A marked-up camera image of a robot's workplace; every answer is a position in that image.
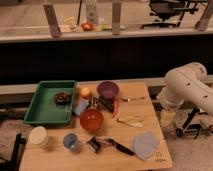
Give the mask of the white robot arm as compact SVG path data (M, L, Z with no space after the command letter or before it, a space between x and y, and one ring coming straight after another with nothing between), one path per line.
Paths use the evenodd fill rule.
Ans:
M173 68L165 75L165 87L157 95L165 109L179 109L185 101L190 101L213 116L213 89L204 83L206 68L192 62Z

